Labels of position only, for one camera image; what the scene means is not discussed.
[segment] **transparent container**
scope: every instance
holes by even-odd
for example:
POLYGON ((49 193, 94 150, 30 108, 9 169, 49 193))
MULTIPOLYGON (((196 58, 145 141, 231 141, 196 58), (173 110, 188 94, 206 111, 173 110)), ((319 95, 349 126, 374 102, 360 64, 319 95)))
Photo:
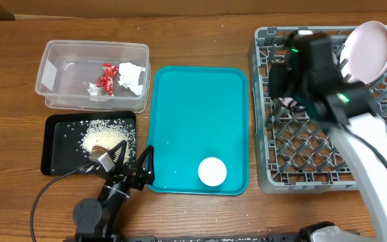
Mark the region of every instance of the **transparent container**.
POLYGON ((36 93, 46 97, 49 108, 71 110, 131 110, 143 112, 150 86, 150 63, 146 44, 87 40, 51 40, 44 50, 38 69, 36 93), (138 80, 139 96, 119 85, 119 74, 113 84, 114 96, 90 96, 89 83, 103 75, 102 64, 132 63, 144 67, 138 80))

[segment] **green light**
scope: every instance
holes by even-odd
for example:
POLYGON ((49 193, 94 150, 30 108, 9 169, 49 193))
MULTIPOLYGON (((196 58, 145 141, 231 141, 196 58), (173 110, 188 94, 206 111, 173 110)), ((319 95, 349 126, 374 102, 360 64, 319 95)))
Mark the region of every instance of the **green light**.
POLYGON ((347 98, 345 95, 341 93, 337 93, 337 97, 343 102, 343 103, 348 103, 350 101, 349 98, 347 98))

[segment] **wooden table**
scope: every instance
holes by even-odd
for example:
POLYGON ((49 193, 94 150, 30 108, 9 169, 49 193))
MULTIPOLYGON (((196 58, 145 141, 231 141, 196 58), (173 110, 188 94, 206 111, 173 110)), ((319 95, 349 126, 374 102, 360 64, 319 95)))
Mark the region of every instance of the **wooden table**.
MULTIPOLYGON (((152 77, 166 65, 236 67, 249 76, 247 51, 263 26, 342 26, 369 20, 387 24, 387 13, 316 13, 216 17, 137 17, 0 22, 0 241, 30 241, 29 215, 40 189, 53 177, 40 173, 44 122, 75 111, 47 108, 34 84, 49 40, 145 43, 152 77)), ((153 81, 150 96, 153 95, 153 81)), ((255 121, 249 94, 250 184, 236 197, 133 192, 118 223, 126 235, 266 235, 298 231, 324 220, 374 236, 359 192, 266 194, 257 185, 255 121)), ((137 147, 146 146, 151 98, 138 115, 137 147)), ((48 189, 38 205, 39 241, 72 238, 74 205, 95 198, 103 180, 69 177, 48 189)))

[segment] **wire rack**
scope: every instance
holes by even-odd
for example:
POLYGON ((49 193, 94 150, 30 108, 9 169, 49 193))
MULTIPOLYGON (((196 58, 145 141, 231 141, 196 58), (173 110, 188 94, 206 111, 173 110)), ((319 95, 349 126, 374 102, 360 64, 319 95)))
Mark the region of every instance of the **wire rack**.
MULTIPOLYGON (((259 28, 249 50, 251 87, 255 104, 256 158, 259 187, 268 193, 357 190, 349 168, 324 132, 305 114, 295 114, 268 96, 271 63, 283 62, 283 37, 294 30, 326 32, 337 57, 357 26, 259 28)), ((340 68, 347 60, 339 60, 340 68)), ((387 124, 387 70, 367 85, 387 124)))

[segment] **teal tray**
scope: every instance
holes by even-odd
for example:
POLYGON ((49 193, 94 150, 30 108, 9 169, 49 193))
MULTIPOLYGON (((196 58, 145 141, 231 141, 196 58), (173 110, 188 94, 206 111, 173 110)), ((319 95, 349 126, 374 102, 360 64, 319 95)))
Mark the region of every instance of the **teal tray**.
POLYGON ((249 96, 233 68, 163 67, 155 75, 148 143, 155 147, 156 192, 239 195, 249 185, 249 96), (226 180, 204 185, 198 166, 222 160, 226 180))

